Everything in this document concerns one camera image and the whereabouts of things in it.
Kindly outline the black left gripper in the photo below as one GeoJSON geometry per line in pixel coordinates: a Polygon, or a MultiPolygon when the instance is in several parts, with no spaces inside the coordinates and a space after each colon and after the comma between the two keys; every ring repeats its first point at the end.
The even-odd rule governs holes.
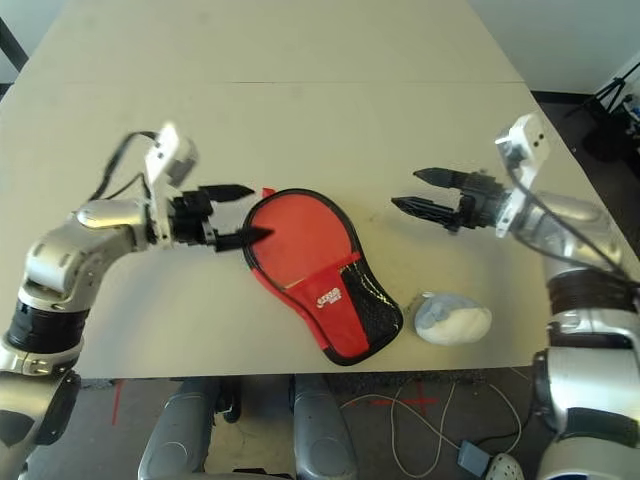
{"type": "Polygon", "coordinates": [[[260,242],[273,230],[263,227],[243,227],[233,233],[219,234],[211,225],[212,202],[238,201],[253,194],[253,190],[239,184],[200,186],[172,199],[173,240],[186,245],[205,245],[216,251],[243,249],[260,242]]]}

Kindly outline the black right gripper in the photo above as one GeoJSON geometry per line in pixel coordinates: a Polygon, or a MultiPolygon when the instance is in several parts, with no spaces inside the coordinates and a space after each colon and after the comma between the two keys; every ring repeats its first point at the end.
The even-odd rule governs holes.
{"type": "Polygon", "coordinates": [[[493,176],[482,171],[465,173],[441,167],[429,167],[413,173],[418,179],[439,188],[458,189],[457,210],[416,196],[394,197],[391,203],[402,212],[438,223],[451,232],[461,228],[495,227],[507,190],[493,176]]]}

